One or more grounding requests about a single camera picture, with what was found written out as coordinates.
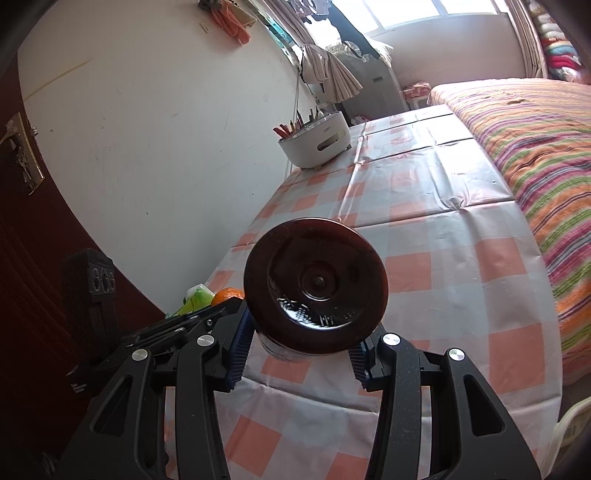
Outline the orange fruit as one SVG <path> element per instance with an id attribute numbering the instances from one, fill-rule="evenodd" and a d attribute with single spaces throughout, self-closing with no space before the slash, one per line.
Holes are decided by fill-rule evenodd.
<path id="1" fill-rule="evenodd" d="M 214 294 L 214 297 L 211 300 L 211 306 L 219 305 L 231 298 L 238 298 L 242 300 L 245 298 L 245 293 L 238 288 L 228 287 L 221 289 Z"/>

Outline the brown bottle blue label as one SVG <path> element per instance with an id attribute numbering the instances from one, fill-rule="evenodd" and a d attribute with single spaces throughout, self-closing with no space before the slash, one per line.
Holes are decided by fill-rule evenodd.
<path id="1" fill-rule="evenodd" d="M 334 220 L 301 218 L 273 227 L 252 247 L 243 291 L 263 348 L 301 361 L 369 337 L 386 311 L 389 285 L 362 235 Z"/>

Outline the cream plastic trash bin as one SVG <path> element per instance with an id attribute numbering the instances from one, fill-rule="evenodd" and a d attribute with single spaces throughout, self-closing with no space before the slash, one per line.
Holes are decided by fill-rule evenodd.
<path id="1" fill-rule="evenodd" d="M 582 435 L 584 428 L 590 422 L 590 404 L 590 397 L 577 402 L 567 410 L 555 426 L 547 454 L 548 470 L 555 465 L 560 450 L 570 446 Z"/>

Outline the dark red door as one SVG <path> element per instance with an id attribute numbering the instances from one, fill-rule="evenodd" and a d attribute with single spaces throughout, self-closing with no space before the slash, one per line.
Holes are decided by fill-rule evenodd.
<path id="1" fill-rule="evenodd" d="M 92 315 L 131 333 L 162 311 L 118 268 L 114 292 L 92 297 L 103 253 L 45 165 L 31 189 L 11 139 L 1 145 L 1 476 L 51 479 L 89 406 L 117 368 L 90 338 Z"/>

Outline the pink checkered tablecloth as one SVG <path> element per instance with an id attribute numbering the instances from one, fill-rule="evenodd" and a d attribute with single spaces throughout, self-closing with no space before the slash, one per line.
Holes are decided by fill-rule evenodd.
<path id="1" fill-rule="evenodd" d="M 415 347 L 462 349 L 502 399 L 537 460 L 562 396 L 557 315 L 544 261 L 501 174 L 446 106 L 352 130 L 352 146 L 277 188 L 207 279 L 242 286 L 252 246 L 274 226 L 325 217 L 356 229 L 389 283 L 383 320 Z M 380 397 L 347 354 L 300 363 L 250 349 L 235 390 L 216 400 L 235 479 L 361 479 Z"/>

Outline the white round container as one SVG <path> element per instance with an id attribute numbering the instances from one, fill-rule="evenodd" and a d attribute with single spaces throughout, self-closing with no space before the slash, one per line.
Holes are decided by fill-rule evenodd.
<path id="1" fill-rule="evenodd" d="M 349 126 L 339 111 L 326 114 L 279 141 L 290 163 L 301 169 L 314 169 L 328 163 L 348 150 L 351 143 Z"/>

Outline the pink tied curtain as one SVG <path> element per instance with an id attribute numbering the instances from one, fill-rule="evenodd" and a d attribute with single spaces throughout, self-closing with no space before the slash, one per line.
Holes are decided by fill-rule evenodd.
<path id="1" fill-rule="evenodd" d="M 356 97 L 363 85 L 332 52 L 318 46 L 307 27 L 311 18 L 325 19 L 329 1 L 263 1 L 263 6 L 295 45 L 301 49 L 301 78 L 308 85 L 321 85 L 329 103 L 342 103 Z"/>

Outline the striped bed sheet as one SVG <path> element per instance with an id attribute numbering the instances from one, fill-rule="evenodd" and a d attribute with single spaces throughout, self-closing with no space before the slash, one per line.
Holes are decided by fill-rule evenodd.
<path id="1" fill-rule="evenodd" d="M 443 84 L 446 105 L 510 187 L 542 254 L 559 323 L 563 380 L 590 372 L 590 87 L 558 80 Z"/>

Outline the grey standing appliance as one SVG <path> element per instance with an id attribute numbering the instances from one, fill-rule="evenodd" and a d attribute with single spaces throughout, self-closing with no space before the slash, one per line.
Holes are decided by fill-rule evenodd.
<path id="1" fill-rule="evenodd" d="M 342 102 L 351 121 L 356 117 L 375 120 L 409 111 L 393 70 L 394 49 L 379 41 L 370 41 L 370 45 L 379 53 L 379 59 L 373 55 L 358 57 L 351 50 L 337 55 L 363 86 L 358 95 Z"/>

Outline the hanging clothes on rod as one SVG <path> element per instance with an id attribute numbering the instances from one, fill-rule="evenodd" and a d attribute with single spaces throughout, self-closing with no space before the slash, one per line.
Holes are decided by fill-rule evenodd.
<path id="1" fill-rule="evenodd" d="M 329 20 L 332 27 L 339 32 L 339 38 L 344 44 L 356 45 L 360 54 L 359 57 L 370 55 L 380 60 L 381 55 L 369 42 L 363 33 L 356 29 L 351 21 L 346 18 L 332 1 L 289 1 L 290 7 L 294 9 L 302 22 Z"/>

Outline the stack of folded quilts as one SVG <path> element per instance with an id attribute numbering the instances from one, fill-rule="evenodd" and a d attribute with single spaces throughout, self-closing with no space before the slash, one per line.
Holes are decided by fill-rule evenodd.
<path id="1" fill-rule="evenodd" d="M 589 85 L 590 72 L 561 27 L 537 1 L 526 1 L 525 5 L 540 38 L 550 77 Z"/>

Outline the pink cloth on wall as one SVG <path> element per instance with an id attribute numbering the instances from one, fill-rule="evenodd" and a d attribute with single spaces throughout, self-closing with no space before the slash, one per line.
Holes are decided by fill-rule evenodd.
<path id="1" fill-rule="evenodd" d="M 199 0 L 197 5 L 211 14 L 214 23 L 229 37 L 240 45 L 249 43 L 249 28 L 256 24 L 256 17 L 243 10 L 238 3 L 228 0 Z"/>

